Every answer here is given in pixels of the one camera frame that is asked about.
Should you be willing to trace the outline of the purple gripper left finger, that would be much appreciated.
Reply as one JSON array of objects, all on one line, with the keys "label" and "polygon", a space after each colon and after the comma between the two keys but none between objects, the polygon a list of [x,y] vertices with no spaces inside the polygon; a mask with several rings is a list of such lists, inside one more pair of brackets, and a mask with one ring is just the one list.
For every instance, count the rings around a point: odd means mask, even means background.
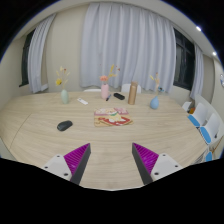
[{"label": "purple gripper left finger", "polygon": [[66,155],[57,154],[42,169],[79,185],[91,154],[87,143]]}]

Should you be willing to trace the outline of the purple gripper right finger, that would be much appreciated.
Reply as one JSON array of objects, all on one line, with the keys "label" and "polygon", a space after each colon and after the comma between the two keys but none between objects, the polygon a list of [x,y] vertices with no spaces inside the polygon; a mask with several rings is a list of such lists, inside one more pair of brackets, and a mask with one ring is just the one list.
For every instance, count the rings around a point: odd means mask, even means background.
[{"label": "purple gripper right finger", "polygon": [[132,155],[144,185],[182,169],[168,154],[157,154],[137,143],[132,144]]}]

